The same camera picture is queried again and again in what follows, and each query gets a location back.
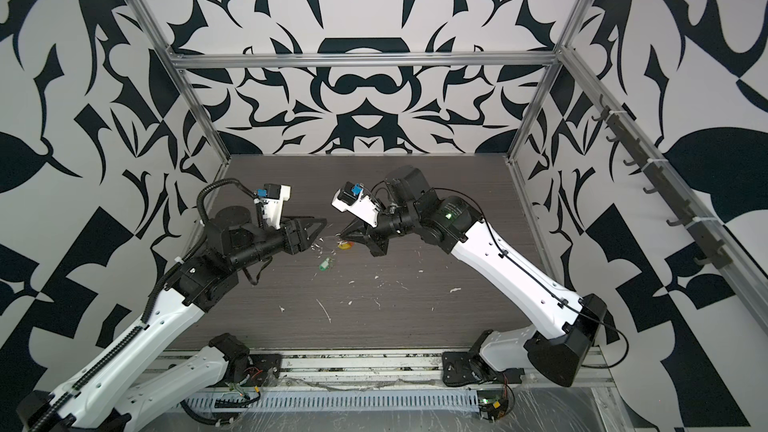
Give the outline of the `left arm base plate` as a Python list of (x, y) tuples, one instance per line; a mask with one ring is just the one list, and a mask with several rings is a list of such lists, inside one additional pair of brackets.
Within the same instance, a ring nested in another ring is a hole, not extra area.
[(239, 384), (247, 388), (274, 385), (281, 376), (282, 359), (279, 353), (250, 354)]

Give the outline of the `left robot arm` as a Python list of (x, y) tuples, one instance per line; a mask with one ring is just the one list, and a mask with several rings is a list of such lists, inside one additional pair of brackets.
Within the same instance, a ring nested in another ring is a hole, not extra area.
[(241, 380), (249, 350), (228, 333), (161, 375), (138, 378), (250, 267), (310, 249), (327, 221), (299, 216), (270, 223), (242, 206), (202, 215), (201, 221), (202, 237), (158, 280), (141, 316), (71, 379), (20, 402), (17, 413), (25, 430), (139, 431), (197, 391), (224, 379)]

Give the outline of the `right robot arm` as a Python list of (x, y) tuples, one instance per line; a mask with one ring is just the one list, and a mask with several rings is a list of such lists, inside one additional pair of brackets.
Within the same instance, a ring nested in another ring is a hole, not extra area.
[(523, 257), (469, 195), (431, 186), (412, 166), (396, 169), (382, 183), (388, 203), (359, 183), (348, 182), (335, 193), (333, 207), (354, 217), (342, 240), (383, 257), (391, 239), (415, 234), (478, 272), (530, 322), (510, 331), (486, 330), (468, 351), (444, 353), (443, 383), (501, 382), (531, 367), (556, 385), (572, 386), (599, 332), (613, 328), (605, 320), (606, 303), (568, 289)]

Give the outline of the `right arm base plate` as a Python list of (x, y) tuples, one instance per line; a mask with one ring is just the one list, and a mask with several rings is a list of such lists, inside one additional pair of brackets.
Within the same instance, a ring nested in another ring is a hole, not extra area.
[(443, 352), (442, 382), (447, 387), (464, 387), (492, 383), (497, 373), (473, 352)]

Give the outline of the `green lit circuit board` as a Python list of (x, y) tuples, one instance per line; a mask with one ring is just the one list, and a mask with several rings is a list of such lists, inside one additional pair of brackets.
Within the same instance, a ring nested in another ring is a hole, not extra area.
[(488, 422), (499, 421), (513, 410), (515, 403), (516, 398), (511, 388), (505, 388), (498, 396), (480, 395), (479, 417)]

